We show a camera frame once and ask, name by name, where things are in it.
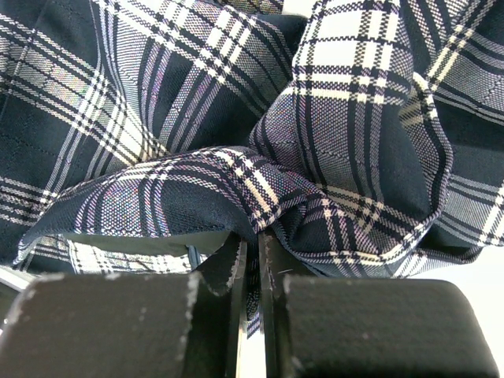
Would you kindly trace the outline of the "navy plaid skirt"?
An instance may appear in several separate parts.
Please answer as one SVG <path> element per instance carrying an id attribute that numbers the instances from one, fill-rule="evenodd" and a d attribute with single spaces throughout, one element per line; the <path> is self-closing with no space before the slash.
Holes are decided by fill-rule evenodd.
<path id="1" fill-rule="evenodd" d="M 403 278 L 502 246 L 502 2 L 286 6 L 2 2 L 2 265 L 186 272 L 271 230 Z"/>

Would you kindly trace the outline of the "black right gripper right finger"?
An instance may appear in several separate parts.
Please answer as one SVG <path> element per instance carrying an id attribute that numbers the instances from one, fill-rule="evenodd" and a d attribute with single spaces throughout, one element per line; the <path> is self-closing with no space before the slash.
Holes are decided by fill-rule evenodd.
<path id="1" fill-rule="evenodd" d="M 444 280 L 316 276 L 258 237 L 269 377 L 496 377 L 469 300 Z"/>

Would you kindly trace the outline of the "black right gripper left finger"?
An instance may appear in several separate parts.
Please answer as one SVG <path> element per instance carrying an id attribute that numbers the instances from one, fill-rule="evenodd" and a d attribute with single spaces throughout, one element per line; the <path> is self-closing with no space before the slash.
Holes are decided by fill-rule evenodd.
<path id="1" fill-rule="evenodd" d="M 32 281 L 1 336 L 4 377 L 237 377 L 247 244 L 230 235 L 187 274 Z"/>

